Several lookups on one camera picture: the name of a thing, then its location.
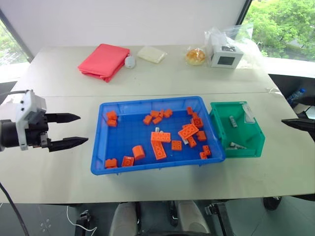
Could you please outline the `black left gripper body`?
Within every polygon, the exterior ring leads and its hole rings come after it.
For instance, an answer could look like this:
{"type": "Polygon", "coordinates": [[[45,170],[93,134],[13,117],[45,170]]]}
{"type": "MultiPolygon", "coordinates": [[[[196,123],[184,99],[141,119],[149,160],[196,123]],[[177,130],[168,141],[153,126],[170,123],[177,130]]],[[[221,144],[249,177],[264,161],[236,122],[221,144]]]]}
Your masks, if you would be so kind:
{"type": "Polygon", "coordinates": [[[28,128],[25,129],[27,145],[34,148],[51,148],[51,139],[48,138],[48,123],[52,122],[52,114],[44,112],[30,112],[26,116],[28,128]]]}

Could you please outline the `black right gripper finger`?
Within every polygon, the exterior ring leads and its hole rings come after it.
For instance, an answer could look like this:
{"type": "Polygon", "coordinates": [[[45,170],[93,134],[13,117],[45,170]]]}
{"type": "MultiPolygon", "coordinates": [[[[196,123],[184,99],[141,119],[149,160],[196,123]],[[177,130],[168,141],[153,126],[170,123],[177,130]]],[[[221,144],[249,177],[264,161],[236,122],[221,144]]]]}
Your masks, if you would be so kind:
{"type": "Polygon", "coordinates": [[[315,97],[314,96],[302,96],[293,100],[296,104],[303,104],[306,106],[314,106],[315,105],[315,97]]]}
{"type": "Polygon", "coordinates": [[[309,118],[291,118],[282,119],[282,123],[288,125],[289,127],[307,131],[313,140],[315,140],[315,120],[309,118]]]}

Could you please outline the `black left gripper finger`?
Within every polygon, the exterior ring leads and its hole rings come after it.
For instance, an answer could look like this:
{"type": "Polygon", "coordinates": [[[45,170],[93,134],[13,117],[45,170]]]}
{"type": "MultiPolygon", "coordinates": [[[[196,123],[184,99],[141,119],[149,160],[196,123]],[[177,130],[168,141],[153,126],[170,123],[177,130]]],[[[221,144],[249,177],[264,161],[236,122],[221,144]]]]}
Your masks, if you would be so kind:
{"type": "Polygon", "coordinates": [[[68,123],[80,119],[79,116],[71,113],[45,114],[47,122],[68,123]]]}
{"type": "Polygon", "coordinates": [[[88,138],[82,137],[63,138],[62,140],[59,141],[51,141],[50,139],[48,139],[47,148],[50,152],[60,151],[79,146],[86,142],[87,140],[88,138]]]}

